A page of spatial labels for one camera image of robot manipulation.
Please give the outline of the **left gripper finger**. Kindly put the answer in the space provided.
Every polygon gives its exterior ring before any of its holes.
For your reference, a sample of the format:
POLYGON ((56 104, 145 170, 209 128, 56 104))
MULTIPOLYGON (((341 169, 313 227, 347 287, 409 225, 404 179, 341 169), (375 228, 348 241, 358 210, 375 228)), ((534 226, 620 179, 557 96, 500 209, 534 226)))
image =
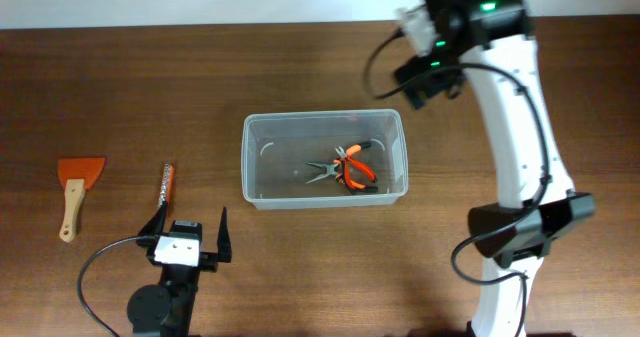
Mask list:
POLYGON ((219 263, 230 263, 232 261, 232 244, 228 229, 227 208, 224 207, 221 213, 217 236, 217 257, 219 263))
POLYGON ((164 230, 164 225, 168 213, 168 202, 160 203, 153 217, 139 231, 139 236, 156 236, 160 235, 164 230))

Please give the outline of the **orange scraper wooden handle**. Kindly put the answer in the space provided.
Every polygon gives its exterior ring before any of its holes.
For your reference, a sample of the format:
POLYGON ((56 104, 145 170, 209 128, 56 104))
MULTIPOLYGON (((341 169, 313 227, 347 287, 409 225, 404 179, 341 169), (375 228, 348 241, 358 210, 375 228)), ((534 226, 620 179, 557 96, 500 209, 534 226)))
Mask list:
POLYGON ((78 214, 86 191, 99 179, 105 157, 62 158, 58 160, 57 173, 64 188, 65 209, 59 238, 70 243, 77 235, 78 214))

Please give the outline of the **orange black long-nose pliers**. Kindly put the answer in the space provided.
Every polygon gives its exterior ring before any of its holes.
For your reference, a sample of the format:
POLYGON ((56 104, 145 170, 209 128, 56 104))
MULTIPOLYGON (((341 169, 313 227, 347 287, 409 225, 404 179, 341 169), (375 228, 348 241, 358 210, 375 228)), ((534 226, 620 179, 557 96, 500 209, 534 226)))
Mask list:
POLYGON ((333 162, 330 163, 330 164, 306 162, 306 165, 311 166, 311 167, 315 167, 315 168, 318 168, 318 169, 321 170, 321 173, 319 175, 317 175, 316 177, 314 177, 313 179, 307 181, 307 184, 311 184, 311 183, 317 182, 319 180, 326 179, 328 177, 334 177, 335 180, 336 180, 336 177, 338 176, 338 174, 342 172, 341 166, 336 162, 336 159, 334 159, 333 162))

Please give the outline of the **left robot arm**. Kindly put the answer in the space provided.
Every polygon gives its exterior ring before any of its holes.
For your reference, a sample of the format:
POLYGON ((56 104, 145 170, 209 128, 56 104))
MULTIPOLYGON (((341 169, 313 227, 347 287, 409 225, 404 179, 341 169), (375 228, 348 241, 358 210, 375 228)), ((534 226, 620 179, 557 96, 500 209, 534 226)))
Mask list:
POLYGON ((201 249, 203 226, 198 222, 164 224, 168 203, 163 202, 138 233, 136 244, 146 250, 151 265, 159 267, 159 281, 139 288, 127 305, 127 317, 135 336, 187 336, 200 274, 215 273, 221 263, 232 261, 227 211, 221 213, 217 250, 201 249))

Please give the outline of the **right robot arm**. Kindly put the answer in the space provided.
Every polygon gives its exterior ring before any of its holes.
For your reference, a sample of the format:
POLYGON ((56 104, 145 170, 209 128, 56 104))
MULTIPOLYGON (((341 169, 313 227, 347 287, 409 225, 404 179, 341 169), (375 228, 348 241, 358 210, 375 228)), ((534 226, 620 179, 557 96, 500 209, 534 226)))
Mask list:
POLYGON ((525 0, 425 0, 400 29, 415 56, 395 71, 415 108, 469 85, 496 169, 497 199, 468 213, 465 247, 482 256, 469 336, 521 336, 534 277, 551 245, 594 214, 563 165, 541 89, 525 0))

